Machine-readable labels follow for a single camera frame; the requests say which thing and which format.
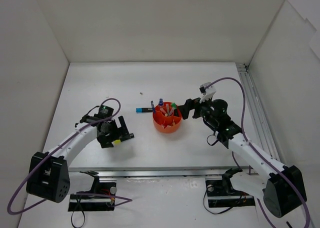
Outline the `yellow cap black highlighter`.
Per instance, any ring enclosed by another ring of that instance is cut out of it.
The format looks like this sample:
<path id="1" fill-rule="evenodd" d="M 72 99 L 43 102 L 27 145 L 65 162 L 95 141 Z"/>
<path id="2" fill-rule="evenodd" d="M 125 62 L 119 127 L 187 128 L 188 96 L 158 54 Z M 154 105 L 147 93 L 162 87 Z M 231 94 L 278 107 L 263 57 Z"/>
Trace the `yellow cap black highlighter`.
<path id="1" fill-rule="evenodd" d="M 117 140 L 114 140 L 114 141 L 112 142 L 112 145 L 113 145 L 113 146 L 120 145 L 121 143 L 123 143 L 123 142 L 125 142 L 125 141 L 128 141 L 128 140 L 131 140 L 131 139 L 133 139 L 134 137 L 135 137 L 134 134 L 133 134 L 133 133 L 130 133 L 130 134 L 124 136 L 124 137 L 121 137 L 121 138 L 119 138 L 119 139 L 117 139 Z"/>

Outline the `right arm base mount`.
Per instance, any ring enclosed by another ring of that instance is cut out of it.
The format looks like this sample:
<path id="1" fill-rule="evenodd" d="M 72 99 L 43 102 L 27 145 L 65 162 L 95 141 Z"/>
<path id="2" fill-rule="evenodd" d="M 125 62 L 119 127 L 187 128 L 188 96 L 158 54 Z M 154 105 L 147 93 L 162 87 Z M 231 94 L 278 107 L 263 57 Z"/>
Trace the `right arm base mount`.
<path id="1" fill-rule="evenodd" d="M 254 207 L 252 195 L 236 190 L 231 185 L 231 177 L 242 172 L 241 168 L 228 169 L 220 179 L 206 179 L 202 199 L 204 209 L 212 215 L 222 215 L 233 208 Z"/>

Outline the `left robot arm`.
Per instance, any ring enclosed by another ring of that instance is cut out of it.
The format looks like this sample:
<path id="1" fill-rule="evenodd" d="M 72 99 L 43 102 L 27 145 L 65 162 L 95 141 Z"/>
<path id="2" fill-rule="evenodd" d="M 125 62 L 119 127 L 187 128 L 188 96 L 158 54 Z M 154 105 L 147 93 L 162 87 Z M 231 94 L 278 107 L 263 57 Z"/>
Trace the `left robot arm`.
<path id="1" fill-rule="evenodd" d="M 84 193 L 89 198 L 100 192 L 99 177 L 94 171 L 69 173 L 69 167 L 80 152 L 91 142 L 98 141 L 101 148 L 134 138 L 123 116 L 112 117 L 113 108 L 101 105 L 94 115 L 85 114 L 75 124 L 71 139 L 66 138 L 57 147 L 42 153 L 36 152 L 30 161 L 32 174 L 26 183 L 28 194 L 60 203 L 67 195 Z"/>

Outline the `blue ballpoint pen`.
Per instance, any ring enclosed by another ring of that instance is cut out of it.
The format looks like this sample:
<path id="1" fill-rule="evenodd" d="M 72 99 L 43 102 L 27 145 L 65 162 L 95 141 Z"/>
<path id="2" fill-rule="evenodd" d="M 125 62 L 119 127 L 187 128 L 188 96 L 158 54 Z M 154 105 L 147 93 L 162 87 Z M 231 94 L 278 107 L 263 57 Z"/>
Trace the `blue ballpoint pen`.
<path id="1" fill-rule="evenodd" d="M 155 105 L 154 105 L 154 101 L 151 100 L 150 104 L 151 104 L 152 112 L 155 114 L 156 113 L 156 108 L 155 108 Z"/>

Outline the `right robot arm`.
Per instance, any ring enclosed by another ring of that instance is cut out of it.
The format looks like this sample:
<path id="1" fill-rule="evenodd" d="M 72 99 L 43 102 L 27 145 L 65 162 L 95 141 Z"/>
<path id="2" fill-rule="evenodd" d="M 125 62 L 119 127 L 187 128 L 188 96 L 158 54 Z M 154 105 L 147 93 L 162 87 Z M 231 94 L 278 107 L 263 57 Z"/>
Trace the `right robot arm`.
<path id="1" fill-rule="evenodd" d="M 258 173 L 259 177 L 245 174 L 241 169 L 229 169 L 223 176 L 221 188 L 227 194 L 243 191 L 263 201 L 268 211 L 281 218 L 299 206 L 306 205 L 307 196 L 301 171 L 294 165 L 288 167 L 274 159 L 257 145 L 251 143 L 243 129 L 227 114 L 228 104 L 222 99 L 201 102 L 188 99 L 178 106 L 186 120 L 190 111 L 193 118 L 202 118 L 227 149 L 239 155 Z"/>

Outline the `blue cap black highlighter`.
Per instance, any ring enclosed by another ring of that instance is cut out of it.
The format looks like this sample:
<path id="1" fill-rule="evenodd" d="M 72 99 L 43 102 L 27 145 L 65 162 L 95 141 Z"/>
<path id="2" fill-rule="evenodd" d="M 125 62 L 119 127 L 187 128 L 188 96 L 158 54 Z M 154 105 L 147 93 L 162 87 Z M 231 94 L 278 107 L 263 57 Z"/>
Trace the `blue cap black highlighter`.
<path id="1" fill-rule="evenodd" d="M 135 109 L 136 113 L 152 113 L 153 109 L 151 107 L 139 107 Z"/>

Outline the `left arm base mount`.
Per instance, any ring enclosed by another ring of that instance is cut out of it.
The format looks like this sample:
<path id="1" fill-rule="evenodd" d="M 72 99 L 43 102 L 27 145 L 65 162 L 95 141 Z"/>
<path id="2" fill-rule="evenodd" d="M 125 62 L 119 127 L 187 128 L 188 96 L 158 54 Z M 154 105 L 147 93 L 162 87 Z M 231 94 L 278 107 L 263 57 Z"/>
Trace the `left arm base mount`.
<path id="1" fill-rule="evenodd" d="M 68 211 L 73 228 L 84 227 L 86 212 L 113 212 L 117 204 L 116 181 L 102 181 L 95 171 L 81 171 L 80 174 L 92 178 L 93 182 L 88 189 L 76 191 L 69 197 Z"/>

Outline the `green cap black highlighter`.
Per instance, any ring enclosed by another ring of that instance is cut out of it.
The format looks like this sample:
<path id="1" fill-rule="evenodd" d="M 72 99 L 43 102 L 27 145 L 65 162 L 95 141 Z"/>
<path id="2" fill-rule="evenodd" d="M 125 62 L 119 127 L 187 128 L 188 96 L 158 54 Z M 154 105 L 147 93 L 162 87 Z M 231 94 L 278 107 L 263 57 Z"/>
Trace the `green cap black highlighter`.
<path id="1" fill-rule="evenodd" d="M 178 113 L 178 107 L 175 103 L 171 103 L 171 108 L 174 108 L 174 112 L 172 114 L 172 116 L 176 116 L 178 117 L 179 116 L 179 113 Z"/>

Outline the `clear bottle blue cap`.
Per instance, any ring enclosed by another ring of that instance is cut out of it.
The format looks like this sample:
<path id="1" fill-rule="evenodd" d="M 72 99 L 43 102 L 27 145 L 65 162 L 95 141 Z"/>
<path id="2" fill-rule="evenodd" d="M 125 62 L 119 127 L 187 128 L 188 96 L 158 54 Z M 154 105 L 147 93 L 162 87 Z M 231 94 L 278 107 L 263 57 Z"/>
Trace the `clear bottle blue cap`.
<path id="1" fill-rule="evenodd" d="M 164 106 L 164 101 L 162 98 L 159 99 L 159 102 L 158 102 L 158 107 L 159 108 L 162 108 Z"/>

